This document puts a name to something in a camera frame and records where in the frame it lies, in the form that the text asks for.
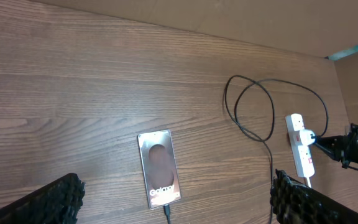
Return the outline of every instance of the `white plug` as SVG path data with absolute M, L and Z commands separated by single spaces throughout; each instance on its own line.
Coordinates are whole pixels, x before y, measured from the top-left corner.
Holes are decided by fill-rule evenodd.
M 308 146 L 314 143 L 315 140 L 312 137 L 315 134 L 313 131 L 305 129 L 300 114 L 288 115 L 285 117 L 285 121 L 287 122 L 296 173 L 299 177 L 306 178 L 308 186 L 311 187 L 309 178 L 314 175 L 314 165 Z

